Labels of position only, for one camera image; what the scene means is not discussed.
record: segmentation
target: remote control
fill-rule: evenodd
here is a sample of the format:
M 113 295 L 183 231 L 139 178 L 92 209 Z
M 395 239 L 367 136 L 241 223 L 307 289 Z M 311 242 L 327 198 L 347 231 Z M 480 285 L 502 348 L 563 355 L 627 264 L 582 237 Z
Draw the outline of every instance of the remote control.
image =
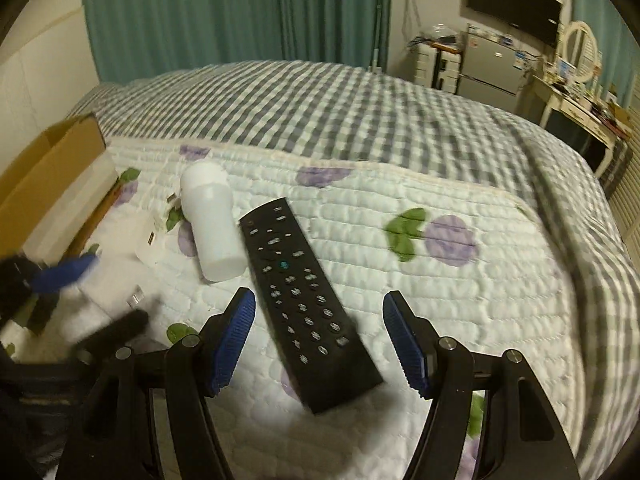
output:
M 367 392 L 382 377 L 346 315 L 285 198 L 240 227 L 285 368 L 313 413 Z

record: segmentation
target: green curtain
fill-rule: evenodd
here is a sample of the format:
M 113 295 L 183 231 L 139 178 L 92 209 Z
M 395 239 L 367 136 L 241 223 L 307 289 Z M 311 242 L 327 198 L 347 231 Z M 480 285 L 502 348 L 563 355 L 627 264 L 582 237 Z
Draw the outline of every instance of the green curtain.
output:
M 101 81 L 251 59 L 386 63 L 389 0 L 82 0 Z
M 618 91 L 618 103 L 626 107 L 633 93 L 636 62 L 640 60 L 638 43 L 611 0 L 573 0 L 573 3 L 572 18 L 591 27 L 598 50 L 602 52 L 598 84 L 607 91 L 613 83 Z

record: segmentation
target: silver refrigerator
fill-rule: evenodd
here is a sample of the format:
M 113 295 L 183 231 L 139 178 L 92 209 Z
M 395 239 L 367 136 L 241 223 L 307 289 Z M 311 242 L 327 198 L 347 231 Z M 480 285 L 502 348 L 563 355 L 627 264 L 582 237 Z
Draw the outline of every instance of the silver refrigerator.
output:
M 458 95 L 514 113 L 524 70 L 517 51 L 468 34 Z

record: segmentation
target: wall-mounted tv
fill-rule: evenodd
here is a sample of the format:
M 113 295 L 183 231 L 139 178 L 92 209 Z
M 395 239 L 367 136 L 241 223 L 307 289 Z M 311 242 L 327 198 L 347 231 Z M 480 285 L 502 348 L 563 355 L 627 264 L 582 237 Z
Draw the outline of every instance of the wall-mounted tv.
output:
M 560 9 L 558 0 L 467 0 L 471 9 L 499 20 L 556 46 Z

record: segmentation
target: plastic bag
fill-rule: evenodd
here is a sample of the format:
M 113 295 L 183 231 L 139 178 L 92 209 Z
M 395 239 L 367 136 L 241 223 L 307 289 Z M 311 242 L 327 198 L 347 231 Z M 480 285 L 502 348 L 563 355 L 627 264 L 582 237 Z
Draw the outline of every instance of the plastic bag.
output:
M 460 35 L 451 27 L 447 27 L 444 23 L 438 23 L 428 28 L 422 34 L 425 38 L 445 45 L 456 45 L 460 43 Z

